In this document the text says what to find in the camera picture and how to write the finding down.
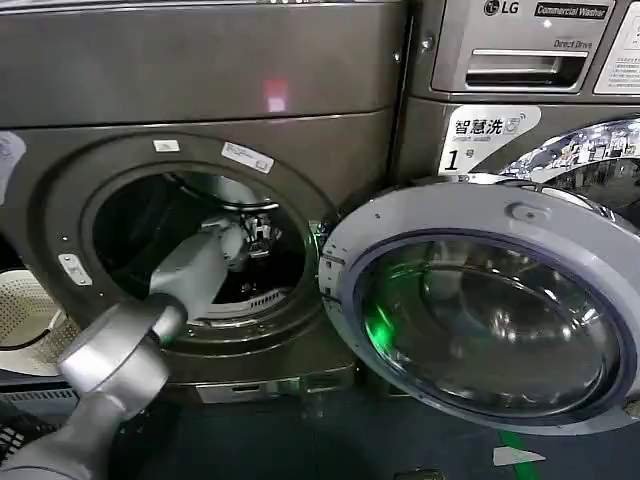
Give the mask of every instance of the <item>commercial washer label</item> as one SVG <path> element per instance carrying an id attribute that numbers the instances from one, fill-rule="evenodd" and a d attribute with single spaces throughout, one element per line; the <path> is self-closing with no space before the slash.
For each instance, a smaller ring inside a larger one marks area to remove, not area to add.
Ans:
<path id="1" fill-rule="evenodd" d="M 549 18 L 580 18 L 582 20 L 604 20 L 607 17 L 607 5 L 586 5 L 583 3 L 539 2 L 534 15 Z"/>
<path id="2" fill-rule="evenodd" d="M 449 120 L 440 157 L 441 175 L 469 173 L 493 152 L 540 121 L 536 105 L 463 105 Z"/>
<path id="3" fill-rule="evenodd" d="M 629 6 L 594 93 L 640 93 L 640 2 Z"/>
<path id="4" fill-rule="evenodd" d="M 269 173 L 274 164 L 273 158 L 230 142 L 224 144 L 221 155 L 264 174 Z"/>
<path id="5" fill-rule="evenodd" d="M 0 205 L 4 203 L 13 169 L 26 151 L 27 145 L 15 133 L 0 132 Z"/>

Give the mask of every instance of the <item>washer control panel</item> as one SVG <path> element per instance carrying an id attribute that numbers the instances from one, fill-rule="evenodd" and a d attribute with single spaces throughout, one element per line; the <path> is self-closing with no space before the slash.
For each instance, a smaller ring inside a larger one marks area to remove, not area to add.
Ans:
<path id="1" fill-rule="evenodd" d="M 448 1 L 432 88 L 578 92 L 614 7 L 614 0 Z"/>

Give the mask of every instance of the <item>floor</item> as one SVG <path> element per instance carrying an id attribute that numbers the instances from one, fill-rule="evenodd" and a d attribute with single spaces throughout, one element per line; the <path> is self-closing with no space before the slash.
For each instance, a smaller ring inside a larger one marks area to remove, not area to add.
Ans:
<path id="1" fill-rule="evenodd" d="M 612 474 L 618 480 L 635 479 L 640 469 L 640 424 L 589 437 L 522 435 L 524 447 L 547 460 L 518 474 L 511 466 L 493 466 L 493 449 L 503 445 L 497 431 L 408 398 L 382 400 L 352 391 L 316 404 L 276 401 L 171 412 L 155 422 L 155 443 L 138 442 L 147 450 L 146 462 L 126 477 L 175 479 L 188 472 L 188 478 L 212 480 L 392 480 L 428 468 L 447 480 L 600 480 Z M 159 441 L 168 436 L 168 442 Z M 122 468 L 114 473 L 112 478 L 125 478 Z"/>

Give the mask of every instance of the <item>drum opening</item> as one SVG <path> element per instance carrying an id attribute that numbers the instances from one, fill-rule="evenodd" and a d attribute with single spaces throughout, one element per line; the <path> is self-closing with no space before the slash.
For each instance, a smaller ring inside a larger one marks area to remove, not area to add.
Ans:
<path id="1" fill-rule="evenodd" d="M 215 327 L 255 322 L 257 314 L 285 301 L 296 287 L 306 251 L 289 215 L 253 187 L 196 172 L 141 178 L 99 209 L 94 245 L 118 286 L 144 298 L 153 269 L 180 242 L 221 219 L 241 227 L 244 244 L 203 320 Z"/>

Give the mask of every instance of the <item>green light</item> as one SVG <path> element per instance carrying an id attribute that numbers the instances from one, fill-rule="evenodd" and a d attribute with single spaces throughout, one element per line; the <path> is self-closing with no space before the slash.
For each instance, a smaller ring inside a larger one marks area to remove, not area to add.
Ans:
<path id="1" fill-rule="evenodd" d="M 376 313 L 375 317 L 367 319 L 365 328 L 376 350 L 388 352 L 395 337 L 395 329 L 380 305 L 376 305 Z"/>

